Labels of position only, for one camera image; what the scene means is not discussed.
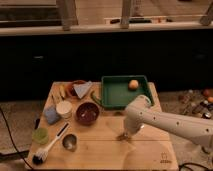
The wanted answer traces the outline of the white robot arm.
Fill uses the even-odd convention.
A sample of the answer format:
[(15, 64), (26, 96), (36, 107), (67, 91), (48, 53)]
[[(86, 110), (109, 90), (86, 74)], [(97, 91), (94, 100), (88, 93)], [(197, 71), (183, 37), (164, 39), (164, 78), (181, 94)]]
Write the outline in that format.
[(213, 120), (153, 110), (145, 95), (125, 107), (124, 133), (131, 137), (148, 124), (213, 151)]

